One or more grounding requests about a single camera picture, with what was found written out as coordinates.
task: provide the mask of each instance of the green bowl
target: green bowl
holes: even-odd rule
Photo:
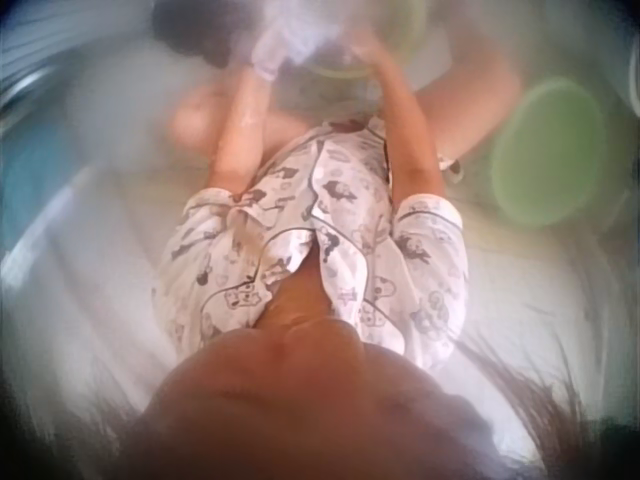
[[[384,40],[399,62],[408,61],[424,37],[428,16],[428,0],[387,0],[393,4],[392,18],[388,23]],[[367,67],[332,68],[315,63],[312,58],[307,68],[328,78],[351,80],[366,77]]]
[[[596,192],[605,148],[593,97],[569,80],[545,81],[525,96],[496,141],[490,175],[499,207],[530,227],[572,216]]]

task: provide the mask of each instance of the dark hair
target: dark hair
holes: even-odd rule
[[[254,18],[239,0],[157,0],[151,23],[155,38],[173,51],[225,68],[236,35],[250,31]]]
[[[506,365],[488,344],[471,347],[458,343],[457,347],[505,396],[537,448],[537,459],[505,458],[509,474],[501,479],[640,478],[640,431],[608,420],[589,421],[566,358],[564,399],[558,400],[541,374],[532,379],[520,373]],[[60,465],[65,471],[60,478],[120,478],[113,469],[119,465],[120,441],[128,437],[132,425],[138,428],[134,417],[131,411],[98,405],[94,423],[69,417],[62,427],[64,435],[54,436],[48,445],[31,436],[30,448],[38,446],[44,451],[43,447],[48,447],[56,457],[57,462],[46,464],[50,478],[59,477],[53,467]]]

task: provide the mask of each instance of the pajamas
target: pajamas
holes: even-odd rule
[[[241,198],[212,188],[189,201],[153,292],[181,357],[252,327],[317,240],[337,318],[425,369],[446,360],[466,313],[462,220],[434,195],[394,212],[384,147],[377,118],[356,133],[325,125],[276,156]]]

